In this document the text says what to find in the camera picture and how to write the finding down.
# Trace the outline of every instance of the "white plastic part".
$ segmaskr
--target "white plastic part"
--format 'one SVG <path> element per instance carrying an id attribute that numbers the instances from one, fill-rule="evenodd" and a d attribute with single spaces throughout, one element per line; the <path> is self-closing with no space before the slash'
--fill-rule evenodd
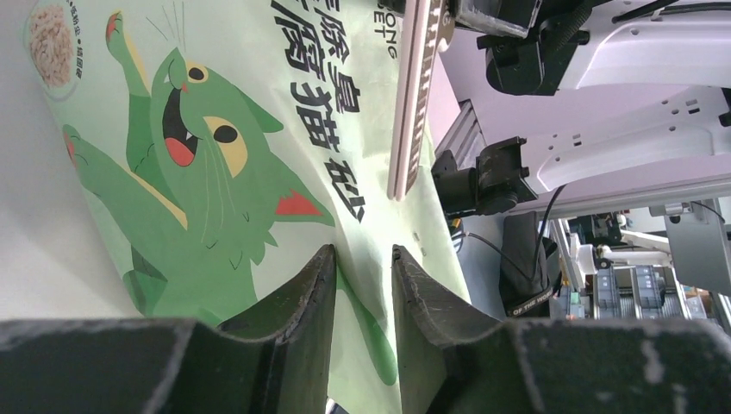
<path id="1" fill-rule="evenodd" d="M 731 86 L 731 18 L 727 11 L 611 19 L 648 0 L 596 6 L 559 89 L 609 84 Z M 698 3 L 681 0 L 673 6 Z"/>
<path id="2" fill-rule="evenodd" d="M 597 267 L 594 265 L 594 247 L 590 244 L 581 244 L 578 235 L 571 234 L 571 256 L 576 262 L 581 279 L 585 282 L 587 274 L 597 274 Z"/>
<path id="3" fill-rule="evenodd" d="M 603 246 L 601 256 L 604 259 L 618 261 L 630 266 L 672 266 L 669 254 L 660 251 L 652 252 L 615 252 L 611 248 Z"/>
<path id="4" fill-rule="evenodd" d="M 633 166 L 728 154 L 731 128 L 718 119 L 728 111 L 721 89 L 698 86 L 588 128 L 531 136 L 521 148 L 526 183 L 540 194 Z"/>
<path id="5" fill-rule="evenodd" d="M 664 252 L 666 254 L 672 254 L 670 250 L 670 243 L 667 241 L 667 237 L 648 235 L 646 233 L 638 233 L 636 231 L 622 230 L 622 241 L 638 248 L 649 248 L 652 250 Z"/>

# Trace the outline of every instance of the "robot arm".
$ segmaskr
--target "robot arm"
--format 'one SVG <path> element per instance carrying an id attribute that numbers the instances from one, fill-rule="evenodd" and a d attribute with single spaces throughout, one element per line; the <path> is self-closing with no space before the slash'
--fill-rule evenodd
<path id="1" fill-rule="evenodd" d="M 651 2 L 632 2 L 632 7 L 643 3 Z M 488 81 L 514 95 L 640 82 L 696 86 L 595 125 L 488 146 L 473 169 L 435 176 L 447 215 L 504 212 L 579 179 L 731 151 L 731 90 L 725 89 L 731 79 L 723 76 L 731 73 L 731 35 L 724 36 L 731 33 L 731 19 L 727 11 L 696 12 L 698 3 L 674 4 L 617 24 L 612 18 L 630 9 L 626 2 L 598 5 L 560 53 L 541 54 L 540 39 L 546 36 L 540 34 L 519 41 L 501 42 L 495 36 L 478 40 L 487 49 Z M 559 16 L 543 18 L 536 25 L 550 30 L 547 22 Z M 535 59 L 525 52 L 531 42 Z M 462 185 L 456 184 L 458 176 Z"/>

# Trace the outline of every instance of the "red tongue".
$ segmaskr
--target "red tongue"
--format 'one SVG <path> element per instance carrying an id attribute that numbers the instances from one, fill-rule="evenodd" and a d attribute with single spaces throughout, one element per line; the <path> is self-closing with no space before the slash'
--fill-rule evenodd
<path id="1" fill-rule="evenodd" d="M 175 138 L 165 138 L 165 146 L 167 147 L 167 152 L 170 153 L 170 158 L 179 166 L 189 166 L 196 157 L 183 142 Z"/>

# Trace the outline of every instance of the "cartoon cat whisker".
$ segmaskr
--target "cartoon cat whisker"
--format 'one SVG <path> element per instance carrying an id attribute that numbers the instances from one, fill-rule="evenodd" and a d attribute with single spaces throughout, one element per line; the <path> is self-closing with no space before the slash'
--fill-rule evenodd
<path id="1" fill-rule="evenodd" d="M 180 24 L 178 23 L 178 10 L 175 8 L 175 2 L 172 2 L 172 13 L 175 15 L 175 29 L 178 31 L 178 41 L 180 41 Z"/>
<path id="2" fill-rule="evenodd" d="M 167 20 L 167 27 L 170 29 L 170 33 L 171 33 L 172 37 L 175 38 L 175 31 L 172 30 L 172 24 L 170 24 L 170 17 L 168 17 L 168 15 L 167 15 L 167 11 L 165 10 L 165 6 L 162 6 L 162 12 L 165 14 L 165 19 Z"/>
<path id="3" fill-rule="evenodd" d="M 153 27 L 154 27 L 154 28 L 158 29 L 158 32 L 159 32 L 159 33 L 160 33 L 160 34 L 162 35 L 162 37 L 164 37 L 164 38 L 165 38 L 165 40 L 167 41 L 167 40 L 168 40 L 168 39 L 167 39 L 167 36 L 165 36 L 165 34 L 164 34 L 164 33 L 162 33 L 162 30 L 160 30 L 160 29 L 159 29 L 159 27 L 158 27 L 158 26 L 157 26 L 157 25 L 156 25 L 155 23 L 153 23 L 153 21 L 152 21 L 152 20 L 150 20 L 150 18 L 149 18 L 149 17 L 145 16 L 145 18 L 147 19 L 147 21 L 148 21 L 148 22 L 150 22 L 150 24 L 152 24 L 152 25 L 153 25 Z"/>
<path id="4" fill-rule="evenodd" d="M 185 43 L 185 2 L 181 3 L 181 7 L 183 8 L 183 50 L 188 52 L 188 47 Z"/>

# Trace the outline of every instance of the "green cartoon cat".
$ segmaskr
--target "green cartoon cat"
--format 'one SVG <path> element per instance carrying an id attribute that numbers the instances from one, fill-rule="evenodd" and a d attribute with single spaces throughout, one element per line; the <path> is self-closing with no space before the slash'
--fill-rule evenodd
<path id="1" fill-rule="evenodd" d="M 277 246 L 275 222 L 334 226 L 334 219 L 267 144 L 281 122 L 221 75 L 176 49 L 152 86 L 124 32 L 122 13 L 107 21 L 106 42 L 129 90 L 127 165 L 63 127 L 84 187 L 95 194 L 132 245 L 123 277 L 148 316 L 193 316 L 212 325 L 257 300 L 251 263 Z M 375 317 L 338 275 L 353 304 L 381 380 L 396 381 L 396 358 Z"/>

